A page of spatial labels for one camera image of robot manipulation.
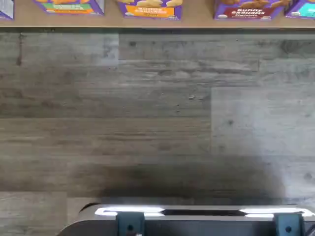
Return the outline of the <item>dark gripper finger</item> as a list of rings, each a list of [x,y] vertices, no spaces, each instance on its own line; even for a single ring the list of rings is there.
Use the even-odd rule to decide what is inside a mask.
[[[278,213],[274,215],[277,236],[303,236],[302,213]]]
[[[144,236],[145,216],[142,212],[119,212],[117,215],[118,236]]]

